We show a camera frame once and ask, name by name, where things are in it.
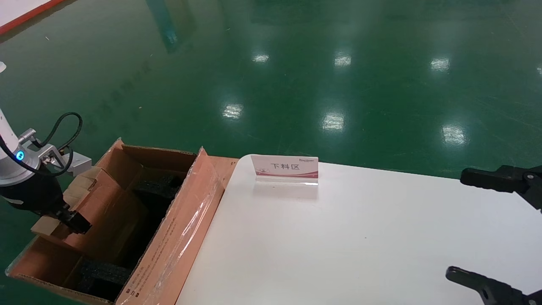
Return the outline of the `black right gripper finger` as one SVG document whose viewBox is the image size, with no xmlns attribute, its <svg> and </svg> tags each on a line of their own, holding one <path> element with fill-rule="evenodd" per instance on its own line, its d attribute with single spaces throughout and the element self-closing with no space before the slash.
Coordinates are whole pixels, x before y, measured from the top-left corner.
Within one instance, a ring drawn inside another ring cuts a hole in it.
<svg viewBox="0 0 542 305">
<path fill-rule="evenodd" d="M 485 305 L 540 305 L 542 291 L 524 294 L 512 286 L 478 273 L 450 266 L 446 270 L 447 280 L 476 291 Z"/>
<path fill-rule="evenodd" d="M 459 181 L 480 189 L 515 192 L 535 210 L 542 209 L 542 166 L 527 169 L 503 165 L 493 172 L 466 168 Z"/>
</svg>

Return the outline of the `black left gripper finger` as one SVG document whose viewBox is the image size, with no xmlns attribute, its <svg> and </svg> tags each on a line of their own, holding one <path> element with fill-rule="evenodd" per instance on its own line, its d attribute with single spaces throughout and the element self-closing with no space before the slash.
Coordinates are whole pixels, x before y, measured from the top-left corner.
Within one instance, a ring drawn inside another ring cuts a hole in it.
<svg viewBox="0 0 542 305">
<path fill-rule="evenodd" d="M 79 212 L 70 211 L 66 206 L 55 212 L 56 218 L 76 234 L 86 234 L 92 227 L 91 223 Z"/>
</svg>

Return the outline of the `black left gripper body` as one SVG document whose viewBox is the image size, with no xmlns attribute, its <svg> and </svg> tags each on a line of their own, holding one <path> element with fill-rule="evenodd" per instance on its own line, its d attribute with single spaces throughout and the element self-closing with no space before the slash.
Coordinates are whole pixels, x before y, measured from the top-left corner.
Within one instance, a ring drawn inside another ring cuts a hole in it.
<svg viewBox="0 0 542 305">
<path fill-rule="evenodd" d="M 25 180 L 2 178 L 0 193 L 15 209 L 39 216 L 69 217 L 69 206 L 56 176 L 33 174 Z"/>
</svg>

